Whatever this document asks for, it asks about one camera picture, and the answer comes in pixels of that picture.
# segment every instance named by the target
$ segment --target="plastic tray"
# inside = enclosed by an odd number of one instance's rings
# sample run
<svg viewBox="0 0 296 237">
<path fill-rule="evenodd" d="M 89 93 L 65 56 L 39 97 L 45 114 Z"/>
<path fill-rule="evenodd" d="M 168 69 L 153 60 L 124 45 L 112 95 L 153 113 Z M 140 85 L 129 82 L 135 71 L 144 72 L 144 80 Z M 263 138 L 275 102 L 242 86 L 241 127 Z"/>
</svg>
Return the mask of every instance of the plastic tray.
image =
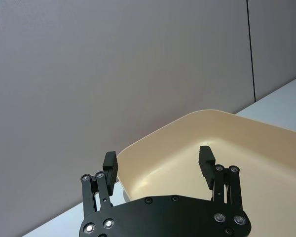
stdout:
<svg viewBox="0 0 296 237">
<path fill-rule="evenodd" d="M 212 148 L 216 164 L 240 168 L 251 237 L 296 237 L 296 132 L 221 111 L 188 114 L 124 149 L 118 178 L 130 200 L 210 199 L 198 165 L 201 145 Z"/>
</svg>

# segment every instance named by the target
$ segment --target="white table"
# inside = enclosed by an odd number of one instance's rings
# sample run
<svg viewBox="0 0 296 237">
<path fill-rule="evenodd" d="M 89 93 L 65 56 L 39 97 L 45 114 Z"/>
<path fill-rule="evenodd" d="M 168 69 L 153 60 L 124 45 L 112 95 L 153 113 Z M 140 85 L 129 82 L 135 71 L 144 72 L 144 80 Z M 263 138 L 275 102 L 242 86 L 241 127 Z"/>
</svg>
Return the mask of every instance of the white table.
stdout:
<svg viewBox="0 0 296 237">
<path fill-rule="evenodd" d="M 237 115 L 296 131 L 296 79 Z M 96 194 L 96 200 L 97 206 L 100 206 L 98 194 Z M 115 184 L 111 202 L 114 205 L 125 203 L 123 188 L 119 182 Z M 77 237 L 82 221 L 83 207 L 80 203 L 31 231 L 25 237 Z"/>
</svg>

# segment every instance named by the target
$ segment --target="black vertical line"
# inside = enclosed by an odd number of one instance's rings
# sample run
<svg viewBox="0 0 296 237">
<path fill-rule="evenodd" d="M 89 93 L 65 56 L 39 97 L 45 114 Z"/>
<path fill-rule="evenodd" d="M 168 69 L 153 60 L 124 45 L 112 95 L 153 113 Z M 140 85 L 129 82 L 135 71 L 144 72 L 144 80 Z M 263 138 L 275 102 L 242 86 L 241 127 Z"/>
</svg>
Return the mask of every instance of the black vertical line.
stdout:
<svg viewBox="0 0 296 237">
<path fill-rule="evenodd" d="M 248 0 L 247 0 L 247 16 L 248 16 L 248 30 L 249 30 L 249 43 L 250 43 L 250 56 L 251 56 L 251 71 L 252 71 L 253 94 L 254 94 L 255 102 L 256 102 L 257 101 L 257 99 L 256 99 L 256 85 L 255 85 L 255 75 L 254 75 L 253 60 L 252 60 L 252 45 L 251 45 L 251 31 L 250 31 L 250 19 L 249 19 L 249 4 L 248 4 Z"/>
</svg>

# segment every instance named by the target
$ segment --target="table surface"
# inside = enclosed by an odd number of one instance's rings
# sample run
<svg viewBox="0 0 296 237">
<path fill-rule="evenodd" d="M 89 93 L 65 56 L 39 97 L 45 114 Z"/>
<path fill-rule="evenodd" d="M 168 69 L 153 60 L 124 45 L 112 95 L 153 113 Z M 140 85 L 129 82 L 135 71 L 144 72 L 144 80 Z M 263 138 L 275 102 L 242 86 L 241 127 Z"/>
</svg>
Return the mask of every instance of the table surface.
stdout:
<svg viewBox="0 0 296 237">
<path fill-rule="evenodd" d="M 296 131 L 296 79 L 238 112 L 237 115 Z M 97 206 L 100 206 L 98 194 L 96 201 Z M 125 203 L 123 188 L 119 182 L 115 184 L 111 202 L 114 206 Z M 82 221 L 83 206 L 80 203 L 26 234 L 25 237 L 77 237 Z"/>
</svg>

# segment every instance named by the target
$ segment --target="gray wall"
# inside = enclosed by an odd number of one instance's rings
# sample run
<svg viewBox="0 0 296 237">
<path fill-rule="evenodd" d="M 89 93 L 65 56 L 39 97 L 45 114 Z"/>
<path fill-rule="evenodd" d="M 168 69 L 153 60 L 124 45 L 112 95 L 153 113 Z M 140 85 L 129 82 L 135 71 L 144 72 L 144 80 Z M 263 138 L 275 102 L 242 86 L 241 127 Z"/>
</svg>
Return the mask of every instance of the gray wall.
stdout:
<svg viewBox="0 0 296 237">
<path fill-rule="evenodd" d="M 296 78 L 296 0 L 249 0 L 257 100 Z"/>
<path fill-rule="evenodd" d="M 106 151 L 253 101 L 243 0 L 0 0 L 0 236 L 80 202 Z"/>
</svg>

